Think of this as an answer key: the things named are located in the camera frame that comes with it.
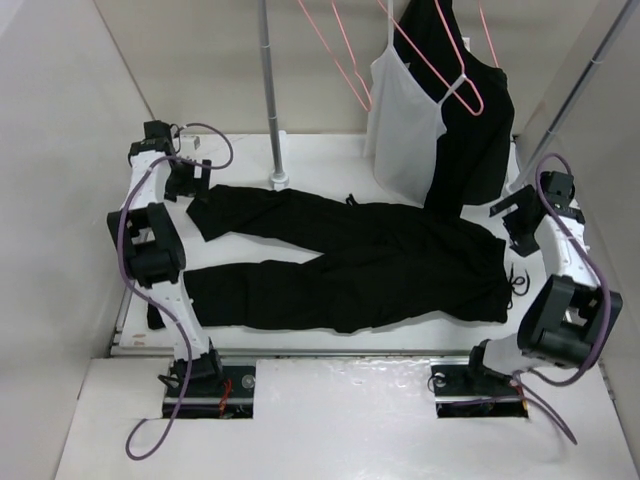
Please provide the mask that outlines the pink wire hanger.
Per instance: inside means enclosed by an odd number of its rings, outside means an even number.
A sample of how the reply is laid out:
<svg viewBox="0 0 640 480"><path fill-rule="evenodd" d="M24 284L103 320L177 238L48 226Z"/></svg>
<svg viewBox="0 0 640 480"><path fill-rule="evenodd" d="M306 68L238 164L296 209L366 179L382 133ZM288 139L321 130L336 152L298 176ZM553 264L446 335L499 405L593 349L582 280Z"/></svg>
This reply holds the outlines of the pink wire hanger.
<svg viewBox="0 0 640 480"><path fill-rule="evenodd" d="M336 26L345 49L345 58L341 58L330 46L329 41L324 35L322 29L319 27L318 23L315 21L313 15L308 9L306 2L297 0L296 3L300 7L304 17L321 42L324 50L330 56L341 77L346 82L349 90L354 95L357 103L365 112L369 113L373 107L371 90L360 71L358 59L355 55L355 51L347 33L347 29L345 28L342 15L338 7L338 2L330 1L329 5L331 14L333 15L333 18L336 22Z"/></svg>

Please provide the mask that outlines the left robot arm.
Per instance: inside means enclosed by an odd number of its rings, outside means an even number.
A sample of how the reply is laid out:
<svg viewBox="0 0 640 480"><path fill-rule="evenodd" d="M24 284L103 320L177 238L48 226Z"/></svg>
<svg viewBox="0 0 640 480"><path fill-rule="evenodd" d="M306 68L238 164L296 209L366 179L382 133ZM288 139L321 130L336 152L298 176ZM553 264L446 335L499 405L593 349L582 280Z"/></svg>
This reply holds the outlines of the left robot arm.
<svg viewBox="0 0 640 480"><path fill-rule="evenodd" d="M224 373L187 294L186 253L165 202L203 197L211 163L180 160L170 124L152 120L143 129L143 139L132 143L128 154L127 197L107 215L107 225L127 287L155 308L173 342L169 383L189 382L199 395L210 397L223 387Z"/></svg>

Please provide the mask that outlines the black trousers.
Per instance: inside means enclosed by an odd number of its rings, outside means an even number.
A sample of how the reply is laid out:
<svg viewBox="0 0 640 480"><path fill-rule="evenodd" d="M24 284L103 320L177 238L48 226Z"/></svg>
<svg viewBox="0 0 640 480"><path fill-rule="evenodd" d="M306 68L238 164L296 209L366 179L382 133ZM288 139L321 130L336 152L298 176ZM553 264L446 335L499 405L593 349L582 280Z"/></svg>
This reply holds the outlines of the black trousers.
<svg viewBox="0 0 640 480"><path fill-rule="evenodd" d="M436 311L504 323L514 298L529 290L529 276L505 266L502 239L417 207L217 185L186 212L206 241L236 233L314 253L304 263L266 260L186 272L205 327L351 334Z"/></svg>

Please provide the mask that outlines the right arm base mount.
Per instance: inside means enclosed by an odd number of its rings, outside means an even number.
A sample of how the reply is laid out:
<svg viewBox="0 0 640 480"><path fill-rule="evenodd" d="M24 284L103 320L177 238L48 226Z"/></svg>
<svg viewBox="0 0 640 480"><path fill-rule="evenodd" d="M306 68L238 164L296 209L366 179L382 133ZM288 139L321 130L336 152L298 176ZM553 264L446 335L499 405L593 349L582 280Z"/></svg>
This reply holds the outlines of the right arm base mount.
<svg viewBox="0 0 640 480"><path fill-rule="evenodd" d="M522 390L483 366L485 344L475 346L466 363L449 359L431 366L427 385L439 419L529 417Z"/></svg>

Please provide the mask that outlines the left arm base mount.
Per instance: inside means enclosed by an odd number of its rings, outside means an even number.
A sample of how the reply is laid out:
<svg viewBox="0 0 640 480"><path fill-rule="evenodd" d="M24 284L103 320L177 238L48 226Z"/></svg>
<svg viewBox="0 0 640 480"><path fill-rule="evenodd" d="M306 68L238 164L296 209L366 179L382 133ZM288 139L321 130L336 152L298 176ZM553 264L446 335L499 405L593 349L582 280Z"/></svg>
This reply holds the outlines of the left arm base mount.
<svg viewBox="0 0 640 480"><path fill-rule="evenodd" d="M253 417L256 365L224 363L218 351L193 361L186 393L179 401L187 373L187 361L174 361L167 374L159 375L164 386L162 415L170 418L179 406L178 419L251 419Z"/></svg>

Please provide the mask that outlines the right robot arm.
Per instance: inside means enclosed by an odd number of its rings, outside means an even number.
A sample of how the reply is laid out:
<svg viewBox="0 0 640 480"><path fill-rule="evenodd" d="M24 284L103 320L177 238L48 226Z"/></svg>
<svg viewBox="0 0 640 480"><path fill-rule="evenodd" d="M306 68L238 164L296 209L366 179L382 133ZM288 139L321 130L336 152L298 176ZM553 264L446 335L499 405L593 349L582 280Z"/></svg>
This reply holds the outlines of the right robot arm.
<svg viewBox="0 0 640 480"><path fill-rule="evenodd" d="M587 253L585 217L574 196L572 174L544 171L491 207L491 215L503 216L512 250L521 257L541 253L548 278L516 333L472 349L462 369L471 392L486 393L499 378L543 365L582 375L596 364L623 300Z"/></svg>

